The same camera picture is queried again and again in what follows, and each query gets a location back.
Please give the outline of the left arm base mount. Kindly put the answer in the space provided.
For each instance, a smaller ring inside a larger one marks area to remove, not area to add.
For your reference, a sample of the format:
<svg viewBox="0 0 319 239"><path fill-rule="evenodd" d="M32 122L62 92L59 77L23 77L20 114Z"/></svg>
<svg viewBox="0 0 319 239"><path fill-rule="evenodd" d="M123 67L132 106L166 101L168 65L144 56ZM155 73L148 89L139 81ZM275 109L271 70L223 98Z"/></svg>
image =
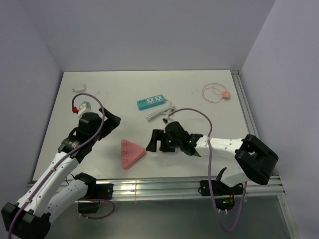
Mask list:
<svg viewBox="0 0 319 239"><path fill-rule="evenodd" d="M110 216L116 210L116 205L111 200L113 188L112 183L97 184L92 193L79 200L77 209L80 216L88 219L103 219ZM98 216L97 213L101 209L110 209L110 211L106 215Z"/></svg>

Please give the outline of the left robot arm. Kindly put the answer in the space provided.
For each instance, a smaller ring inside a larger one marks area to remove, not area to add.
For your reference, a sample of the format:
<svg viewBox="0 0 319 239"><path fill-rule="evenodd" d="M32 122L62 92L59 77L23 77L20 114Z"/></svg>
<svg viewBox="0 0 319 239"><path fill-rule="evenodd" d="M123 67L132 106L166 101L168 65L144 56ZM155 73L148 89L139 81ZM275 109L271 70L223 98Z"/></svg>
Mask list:
<svg viewBox="0 0 319 239"><path fill-rule="evenodd" d="M37 182L16 203L4 205L1 214L8 238L43 239L57 217L75 201L97 199L96 178L86 173L77 174L68 186L58 189L94 144L119 126L120 117L105 108L99 111L101 116L84 113Z"/></svg>

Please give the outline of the pink triangular power strip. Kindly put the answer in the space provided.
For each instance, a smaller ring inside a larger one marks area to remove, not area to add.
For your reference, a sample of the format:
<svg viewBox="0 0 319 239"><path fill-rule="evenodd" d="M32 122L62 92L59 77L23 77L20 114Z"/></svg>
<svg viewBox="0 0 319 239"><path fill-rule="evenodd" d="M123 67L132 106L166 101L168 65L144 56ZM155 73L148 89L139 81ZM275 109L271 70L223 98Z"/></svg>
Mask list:
<svg viewBox="0 0 319 239"><path fill-rule="evenodd" d="M132 167L141 157L145 155L146 151L143 147L132 143L128 140L121 141L121 165L127 170Z"/></svg>

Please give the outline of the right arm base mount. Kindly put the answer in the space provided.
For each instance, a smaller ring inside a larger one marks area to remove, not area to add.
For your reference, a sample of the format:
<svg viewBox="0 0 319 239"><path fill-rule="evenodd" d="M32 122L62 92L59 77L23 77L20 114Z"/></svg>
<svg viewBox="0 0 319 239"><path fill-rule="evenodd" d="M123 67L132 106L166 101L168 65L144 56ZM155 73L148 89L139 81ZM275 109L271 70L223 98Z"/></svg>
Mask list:
<svg viewBox="0 0 319 239"><path fill-rule="evenodd" d="M223 183L211 180L216 207L219 211L231 211L235 208L235 196L242 195L244 185L242 183L234 187L228 187ZM201 180L198 192L203 197L211 196L208 180Z"/></svg>

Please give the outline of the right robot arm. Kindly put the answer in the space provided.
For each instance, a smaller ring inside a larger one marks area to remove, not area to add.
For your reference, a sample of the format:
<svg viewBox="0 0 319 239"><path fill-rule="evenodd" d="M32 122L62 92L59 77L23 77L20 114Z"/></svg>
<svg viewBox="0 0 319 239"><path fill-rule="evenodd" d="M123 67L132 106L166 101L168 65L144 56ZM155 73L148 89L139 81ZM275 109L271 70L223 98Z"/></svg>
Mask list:
<svg viewBox="0 0 319 239"><path fill-rule="evenodd" d="M202 134L188 133L177 121L169 122L164 129L154 129L148 152L175 152L179 149L188 156L216 156L235 162L234 167L223 166L214 180L212 190L216 196L239 189L246 181L267 185L278 162L278 155L258 137L248 134L244 139L209 138Z"/></svg>

